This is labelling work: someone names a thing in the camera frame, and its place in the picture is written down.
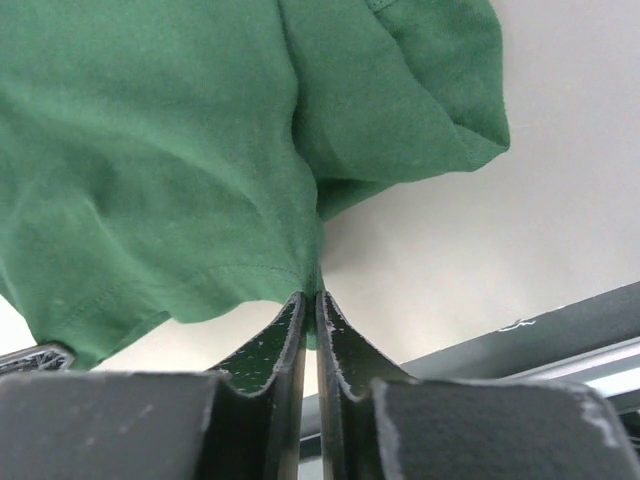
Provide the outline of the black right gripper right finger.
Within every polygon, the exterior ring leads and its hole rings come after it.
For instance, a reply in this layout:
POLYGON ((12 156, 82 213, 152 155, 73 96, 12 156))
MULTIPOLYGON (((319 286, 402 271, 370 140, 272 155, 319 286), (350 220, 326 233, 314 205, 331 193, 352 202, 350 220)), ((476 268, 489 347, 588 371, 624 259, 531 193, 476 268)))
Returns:
POLYGON ((558 381, 419 380, 316 298, 328 479, 635 479, 612 405, 558 381))

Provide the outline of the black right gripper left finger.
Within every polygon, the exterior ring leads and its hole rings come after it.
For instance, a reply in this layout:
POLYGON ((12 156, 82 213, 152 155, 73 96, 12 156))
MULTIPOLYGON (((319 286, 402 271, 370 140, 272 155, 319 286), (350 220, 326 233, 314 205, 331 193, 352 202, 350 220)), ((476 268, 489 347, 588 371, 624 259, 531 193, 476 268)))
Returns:
POLYGON ((306 301, 204 372, 1 378, 5 479, 294 479, 306 301))

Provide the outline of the white green ringer t-shirt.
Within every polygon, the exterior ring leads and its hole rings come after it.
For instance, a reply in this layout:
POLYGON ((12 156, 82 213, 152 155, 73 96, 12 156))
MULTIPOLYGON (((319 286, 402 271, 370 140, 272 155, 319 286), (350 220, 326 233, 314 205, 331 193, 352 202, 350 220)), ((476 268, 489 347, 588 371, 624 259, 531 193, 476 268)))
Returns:
POLYGON ((510 144, 486 1, 5 1, 1 294, 90 369, 322 286, 324 222, 510 144))

